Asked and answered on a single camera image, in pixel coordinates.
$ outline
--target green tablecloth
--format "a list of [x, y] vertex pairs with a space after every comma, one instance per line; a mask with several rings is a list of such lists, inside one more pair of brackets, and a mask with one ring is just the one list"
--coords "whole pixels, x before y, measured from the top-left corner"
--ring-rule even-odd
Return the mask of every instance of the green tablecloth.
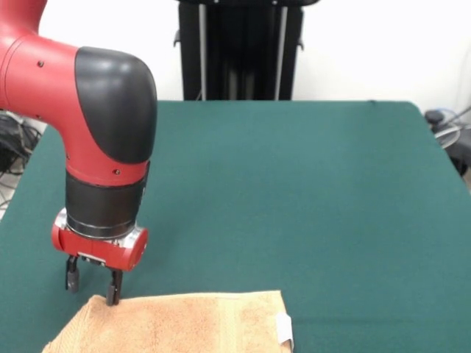
[[[40, 352], [110, 280], [80, 262], [64, 291], [63, 161], [48, 129], [0, 224], [0, 352]], [[281, 289], [299, 353], [471, 352], [470, 215], [411, 104], [163, 102], [122, 294]]]

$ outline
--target white label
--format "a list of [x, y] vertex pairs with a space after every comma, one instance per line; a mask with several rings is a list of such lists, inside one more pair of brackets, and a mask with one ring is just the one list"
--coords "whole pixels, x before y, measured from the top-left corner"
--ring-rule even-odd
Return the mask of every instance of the white label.
[[291, 317], [286, 313], [277, 314], [277, 333], [278, 343], [283, 344], [289, 340], [291, 351], [294, 350], [293, 327], [291, 325]]

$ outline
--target orange towel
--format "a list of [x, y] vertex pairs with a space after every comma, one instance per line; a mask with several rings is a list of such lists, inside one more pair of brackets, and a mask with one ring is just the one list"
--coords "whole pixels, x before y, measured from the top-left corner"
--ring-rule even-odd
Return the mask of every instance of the orange towel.
[[93, 296], [43, 353], [290, 353], [278, 343], [278, 291], [122, 299]]

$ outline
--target red robot arm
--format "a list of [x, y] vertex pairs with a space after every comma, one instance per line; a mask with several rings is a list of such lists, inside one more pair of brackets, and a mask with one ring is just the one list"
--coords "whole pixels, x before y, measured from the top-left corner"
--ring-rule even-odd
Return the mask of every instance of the red robot arm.
[[38, 35], [47, 0], [0, 0], [0, 108], [42, 120], [65, 146], [65, 209], [53, 244], [70, 255], [66, 288], [78, 287], [77, 258], [113, 270], [117, 304], [122, 270], [146, 246], [135, 224], [149, 170], [157, 96], [138, 58], [75, 48]]

